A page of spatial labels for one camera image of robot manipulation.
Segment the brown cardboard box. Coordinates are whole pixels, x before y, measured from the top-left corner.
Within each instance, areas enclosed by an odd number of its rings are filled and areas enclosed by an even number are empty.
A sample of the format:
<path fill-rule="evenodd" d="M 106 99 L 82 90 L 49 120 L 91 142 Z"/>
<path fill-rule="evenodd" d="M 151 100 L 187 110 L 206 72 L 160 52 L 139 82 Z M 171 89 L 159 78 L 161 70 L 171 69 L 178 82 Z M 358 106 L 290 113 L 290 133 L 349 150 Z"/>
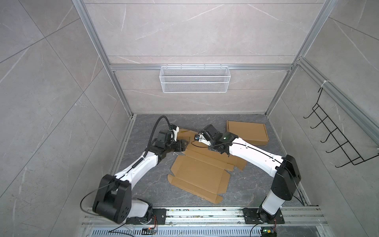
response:
<path fill-rule="evenodd" d="M 227 192 L 230 171 L 234 168 L 243 170 L 247 161 L 242 158 L 209 151 L 204 145 L 196 142 L 196 132 L 180 129 L 178 138 L 189 142 L 182 155 L 179 155 L 173 166 L 168 182 L 184 191 L 194 194 L 211 203 L 222 202 L 221 194 Z"/>
<path fill-rule="evenodd" d="M 255 146 L 265 146 L 269 143 L 266 126 L 263 123 L 228 120 L 227 131 Z"/>

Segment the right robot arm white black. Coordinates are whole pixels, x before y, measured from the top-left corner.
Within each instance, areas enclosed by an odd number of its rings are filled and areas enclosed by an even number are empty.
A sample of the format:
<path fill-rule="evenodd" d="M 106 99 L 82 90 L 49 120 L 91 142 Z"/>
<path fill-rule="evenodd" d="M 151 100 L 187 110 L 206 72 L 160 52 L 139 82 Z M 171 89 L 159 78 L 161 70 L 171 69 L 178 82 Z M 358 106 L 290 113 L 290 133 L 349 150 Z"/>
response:
<path fill-rule="evenodd" d="M 257 211 L 261 222 L 273 220 L 282 205 L 298 190 L 301 175 L 295 158 L 290 155 L 283 157 L 269 153 L 233 133 L 221 133 L 211 124 L 194 139 L 205 144 L 210 151 L 242 158 L 273 177 L 270 191 Z"/>

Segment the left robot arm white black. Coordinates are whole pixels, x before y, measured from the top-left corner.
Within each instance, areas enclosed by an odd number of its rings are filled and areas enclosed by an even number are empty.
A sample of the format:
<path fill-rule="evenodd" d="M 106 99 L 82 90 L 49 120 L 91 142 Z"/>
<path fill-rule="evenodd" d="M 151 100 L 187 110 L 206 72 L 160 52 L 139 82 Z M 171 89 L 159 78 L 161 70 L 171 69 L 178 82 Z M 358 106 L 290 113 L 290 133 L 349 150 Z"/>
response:
<path fill-rule="evenodd" d="M 99 184 L 92 211 L 117 224 L 129 219 L 148 223 L 153 217 L 152 205 L 132 198 L 137 182 L 157 166 L 168 153 L 182 152 L 188 141 L 178 139 L 179 128 L 161 130 L 157 139 L 148 145 L 143 154 L 130 166 L 115 175 L 105 175 Z"/>

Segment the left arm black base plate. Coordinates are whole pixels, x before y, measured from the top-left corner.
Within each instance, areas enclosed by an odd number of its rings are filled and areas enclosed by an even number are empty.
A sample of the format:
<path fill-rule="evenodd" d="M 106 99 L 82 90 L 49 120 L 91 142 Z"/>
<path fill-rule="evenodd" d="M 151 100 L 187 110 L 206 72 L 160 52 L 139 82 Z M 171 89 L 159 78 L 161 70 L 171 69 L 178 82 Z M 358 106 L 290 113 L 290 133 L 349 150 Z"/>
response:
<path fill-rule="evenodd" d="M 166 221 L 166 213 L 167 209 L 165 208 L 150 208 L 144 217 L 127 218 L 125 223 L 134 225 L 164 225 Z"/>

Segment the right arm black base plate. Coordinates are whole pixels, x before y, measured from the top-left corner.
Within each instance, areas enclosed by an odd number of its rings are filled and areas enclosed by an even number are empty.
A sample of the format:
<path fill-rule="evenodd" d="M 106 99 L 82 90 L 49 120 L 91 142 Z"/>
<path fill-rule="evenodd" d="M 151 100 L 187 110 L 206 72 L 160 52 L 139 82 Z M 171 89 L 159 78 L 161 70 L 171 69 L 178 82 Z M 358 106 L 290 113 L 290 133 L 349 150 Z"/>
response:
<path fill-rule="evenodd" d="M 284 218 L 279 209 L 275 215 L 271 215 L 262 208 L 243 208 L 243 217 L 246 224 L 284 224 Z"/>

